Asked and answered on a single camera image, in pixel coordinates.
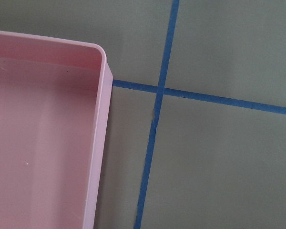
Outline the pink plastic bin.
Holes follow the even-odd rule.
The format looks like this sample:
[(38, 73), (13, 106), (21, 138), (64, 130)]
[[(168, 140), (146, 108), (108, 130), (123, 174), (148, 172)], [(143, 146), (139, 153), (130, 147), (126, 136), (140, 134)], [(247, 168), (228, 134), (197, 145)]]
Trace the pink plastic bin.
[(94, 227), (112, 81), (97, 44), (0, 31), (0, 229)]

